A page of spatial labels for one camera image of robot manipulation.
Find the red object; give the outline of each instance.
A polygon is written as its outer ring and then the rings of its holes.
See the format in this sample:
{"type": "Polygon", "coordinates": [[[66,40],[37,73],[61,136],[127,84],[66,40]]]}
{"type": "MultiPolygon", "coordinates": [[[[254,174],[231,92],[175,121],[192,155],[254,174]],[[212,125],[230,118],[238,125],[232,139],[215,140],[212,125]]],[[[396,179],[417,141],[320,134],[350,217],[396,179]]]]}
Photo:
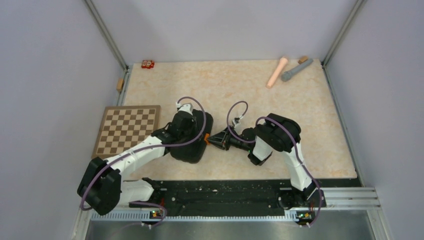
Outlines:
{"type": "Polygon", "coordinates": [[[152,69],[155,66],[155,61],[153,60],[143,60],[141,63],[142,69],[152,69]]]}

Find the gray floor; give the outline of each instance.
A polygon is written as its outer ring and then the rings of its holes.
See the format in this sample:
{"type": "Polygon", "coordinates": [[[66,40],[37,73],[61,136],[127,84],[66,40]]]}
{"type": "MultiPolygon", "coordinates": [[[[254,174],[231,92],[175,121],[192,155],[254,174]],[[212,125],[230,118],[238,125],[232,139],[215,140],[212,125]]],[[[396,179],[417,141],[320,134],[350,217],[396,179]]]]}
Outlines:
{"type": "Polygon", "coordinates": [[[149,230],[128,222],[93,221],[86,240],[373,240],[365,211],[321,212],[312,228],[288,222],[164,222],[149,230]]]}

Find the metal pole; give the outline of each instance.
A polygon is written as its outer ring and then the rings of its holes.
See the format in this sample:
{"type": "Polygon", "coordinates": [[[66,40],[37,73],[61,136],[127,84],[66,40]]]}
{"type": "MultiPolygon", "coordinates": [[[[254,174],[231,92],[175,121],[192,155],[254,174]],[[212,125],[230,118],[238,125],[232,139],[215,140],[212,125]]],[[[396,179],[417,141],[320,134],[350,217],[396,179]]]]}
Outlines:
{"type": "Polygon", "coordinates": [[[325,56],[324,60],[322,61],[322,67],[325,68],[331,59],[333,58],[334,53],[336,52],[337,48],[340,46],[340,43],[342,42],[343,38],[345,37],[346,33],[348,32],[349,28],[351,27],[353,21],[355,20],[356,16],[364,6],[365,2],[367,0],[357,0],[355,5],[353,6],[352,10],[349,13],[349,16],[347,17],[346,21],[344,22],[343,26],[340,29],[340,32],[338,33],[337,37],[331,44],[330,49],[327,52],[327,55],[325,56]]]}
{"type": "Polygon", "coordinates": [[[126,71],[128,66],[125,63],[124,57],[122,57],[122,54],[117,47],[117,44],[115,43],[114,39],[112,38],[111,34],[109,33],[108,28],[106,27],[105,23],[102,20],[102,17],[100,17],[100,14],[96,9],[96,6],[92,2],[92,0],[83,0],[83,2],[85,3],[85,6],[87,7],[88,11],[90,12],[90,15],[93,17],[94,22],[98,27],[98,30],[100,31],[101,35],[103,36],[104,40],[106,41],[107,46],[109,47],[113,56],[118,61],[120,67],[124,71],[126,71]]]}

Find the beige table surface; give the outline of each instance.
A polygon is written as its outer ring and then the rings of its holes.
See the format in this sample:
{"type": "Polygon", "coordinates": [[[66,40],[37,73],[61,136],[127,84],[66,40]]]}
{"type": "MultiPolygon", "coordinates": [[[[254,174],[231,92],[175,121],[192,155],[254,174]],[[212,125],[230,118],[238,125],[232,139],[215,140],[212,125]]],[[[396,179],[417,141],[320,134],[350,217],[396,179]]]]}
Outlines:
{"type": "MultiPolygon", "coordinates": [[[[180,97],[194,97],[213,116],[213,135],[225,128],[231,105],[245,100],[249,110],[237,129],[239,133],[269,113],[293,119],[301,127],[303,156],[314,177],[356,178],[320,61],[315,59],[290,81],[277,80],[273,88],[268,89],[265,85],[277,63],[278,60],[156,62],[152,69],[134,64],[124,105],[161,105],[161,128],[172,120],[175,102],[180,97]]],[[[291,60],[283,71],[297,65],[296,60],[291,60]]],[[[238,105],[231,116],[242,114],[244,107],[238,105]]],[[[156,180],[290,178],[278,152],[262,166],[255,166],[241,149],[232,147],[224,151],[212,145],[206,147],[197,164],[175,160],[168,154],[147,163],[131,177],[156,180]]]]}

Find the checkerboard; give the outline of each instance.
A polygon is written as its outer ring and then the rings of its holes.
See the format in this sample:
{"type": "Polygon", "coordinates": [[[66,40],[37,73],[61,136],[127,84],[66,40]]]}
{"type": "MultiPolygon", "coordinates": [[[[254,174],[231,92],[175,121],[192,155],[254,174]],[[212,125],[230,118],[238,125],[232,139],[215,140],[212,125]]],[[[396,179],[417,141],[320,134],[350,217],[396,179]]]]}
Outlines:
{"type": "Polygon", "coordinates": [[[92,158],[115,156],[141,143],[158,129],[161,106],[108,106],[97,135],[92,158]]]}

